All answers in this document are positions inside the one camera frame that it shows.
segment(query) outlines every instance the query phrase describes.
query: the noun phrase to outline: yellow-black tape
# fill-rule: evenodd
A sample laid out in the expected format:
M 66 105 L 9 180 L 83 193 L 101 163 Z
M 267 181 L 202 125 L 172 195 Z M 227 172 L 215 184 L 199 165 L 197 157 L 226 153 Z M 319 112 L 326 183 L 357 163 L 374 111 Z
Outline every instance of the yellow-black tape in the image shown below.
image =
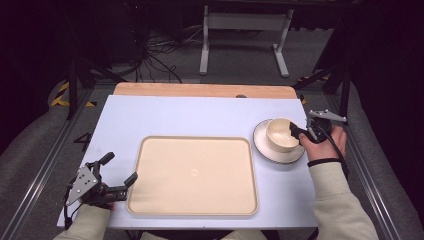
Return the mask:
M 306 98 L 303 95 L 300 95 L 300 101 L 302 102 L 303 105 L 307 103 Z
M 52 101 L 51 106 L 64 106 L 64 107 L 69 107 L 70 103 L 69 101 L 63 101 L 62 97 L 65 94 L 66 90 L 69 88 L 69 81 L 65 81 L 63 82 L 62 86 L 59 89 L 59 92 L 56 94 L 56 97 L 54 98 L 54 100 Z M 96 107 L 97 106 L 97 102 L 87 102 L 87 104 L 85 105 L 86 107 Z

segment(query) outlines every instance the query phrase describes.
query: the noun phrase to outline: human arm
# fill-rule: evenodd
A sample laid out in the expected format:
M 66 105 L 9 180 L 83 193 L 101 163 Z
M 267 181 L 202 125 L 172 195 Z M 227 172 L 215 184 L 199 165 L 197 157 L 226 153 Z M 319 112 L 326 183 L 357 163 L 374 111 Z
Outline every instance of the human arm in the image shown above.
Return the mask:
M 342 128 L 334 127 L 331 136 L 345 156 L 346 133 Z M 314 144 L 303 134 L 299 140 L 310 161 L 318 239 L 378 239 L 373 223 L 350 191 L 333 145 L 328 140 Z
M 71 227 L 56 236 L 54 240 L 103 239 L 110 210 L 83 204 Z

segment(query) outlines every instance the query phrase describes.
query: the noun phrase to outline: table surface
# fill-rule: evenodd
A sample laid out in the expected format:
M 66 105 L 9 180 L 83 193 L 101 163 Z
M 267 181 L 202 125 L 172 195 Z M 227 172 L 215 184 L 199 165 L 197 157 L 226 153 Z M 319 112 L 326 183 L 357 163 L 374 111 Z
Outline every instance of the table surface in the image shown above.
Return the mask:
M 249 98 L 234 98 L 240 94 Z M 252 133 L 258 123 L 281 116 L 295 122 L 306 117 L 291 87 L 120 83 L 107 100 L 81 165 L 95 161 L 106 152 L 114 152 L 116 160 L 102 168 L 102 176 L 108 185 L 118 186 L 134 171 L 139 142 L 147 136 L 243 137 L 251 143 L 254 159 L 258 210 L 253 215 L 131 215 L 125 202 L 117 202 L 108 227 L 146 230 L 315 227 L 314 190 L 306 153 L 294 163 L 277 164 L 263 157 L 253 142 Z M 70 211 L 76 207 L 77 204 L 72 205 Z M 58 226 L 63 226 L 62 214 Z

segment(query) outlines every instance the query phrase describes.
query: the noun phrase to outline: metal frame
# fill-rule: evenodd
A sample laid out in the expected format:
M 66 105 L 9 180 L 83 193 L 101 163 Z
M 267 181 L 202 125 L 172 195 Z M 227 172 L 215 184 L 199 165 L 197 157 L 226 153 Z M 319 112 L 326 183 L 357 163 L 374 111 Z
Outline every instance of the metal frame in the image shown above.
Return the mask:
M 209 29 L 243 29 L 280 31 L 280 40 L 278 44 L 273 44 L 272 49 L 277 60 L 281 76 L 289 77 L 282 49 L 290 27 L 292 16 L 293 10 L 288 10 L 287 14 L 209 13 L 209 7 L 205 6 L 203 16 L 203 47 L 199 70 L 200 75 L 206 75 L 208 73 Z
M 337 99 L 335 96 L 327 95 L 327 102 L 330 105 L 330 109 L 333 111 L 339 110 Z M 399 235 L 398 230 L 396 229 L 395 224 L 384 204 L 383 198 L 380 192 L 377 189 L 376 184 L 371 176 L 370 171 L 366 165 L 366 161 L 362 156 L 358 145 L 353 138 L 352 130 L 349 126 L 341 124 L 344 127 L 344 130 L 348 136 L 347 147 L 353 154 L 353 163 L 355 165 L 355 169 L 358 173 L 359 179 L 361 180 L 362 185 L 364 186 L 364 190 L 368 196 L 368 199 L 371 203 L 371 206 L 374 209 L 374 212 L 377 216 L 377 219 L 380 223 L 381 229 L 387 239 L 402 239 Z
M 71 133 L 71 130 L 73 126 L 75 125 L 75 123 L 77 122 L 81 112 L 84 110 L 84 105 L 90 99 L 92 92 L 93 92 L 92 89 L 83 90 L 80 101 L 78 102 L 79 107 L 76 108 L 76 111 L 74 112 L 74 117 L 69 121 L 65 121 L 65 124 L 63 125 L 59 133 L 59 136 L 57 137 L 52 149 L 50 150 L 49 154 L 44 160 L 44 163 L 41 166 L 40 170 L 38 171 L 37 176 L 34 178 L 32 183 L 30 184 L 30 187 L 28 191 L 26 192 L 24 199 L 22 200 L 21 204 L 16 210 L 9 225 L 4 231 L 1 239 L 17 239 L 19 232 L 24 226 L 25 221 L 29 217 L 32 209 L 35 206 L 35 203 L 38 200 L 38 197 L 43 191 L 43 188 L 46 185 L 47 180 L 49 179 L 56 163 L 59 160 L 59 154 L 61 153 L 65 145 L 65 141 L 67 137 Z

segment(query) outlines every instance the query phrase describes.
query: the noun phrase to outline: human hand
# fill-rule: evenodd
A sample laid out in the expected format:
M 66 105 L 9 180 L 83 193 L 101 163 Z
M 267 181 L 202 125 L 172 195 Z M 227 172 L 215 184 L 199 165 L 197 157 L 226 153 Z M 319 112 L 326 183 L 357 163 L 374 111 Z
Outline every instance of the human hand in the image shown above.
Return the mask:
M 346 157 L 346 141 L 347 135 L 343 128 L 339 126 L 333 126 L 331 137 L 336 143 L 336 146 L 340 149 L 343 157 Z M 301 133 L 299 134 L 299 141 L 308 153 L 309 161 L 324 159 L 324 158 L 339 158 L 337 151 L 334 146 L 327 139 L 322 143 L 315 144 L 311 142 L 308 137 Z

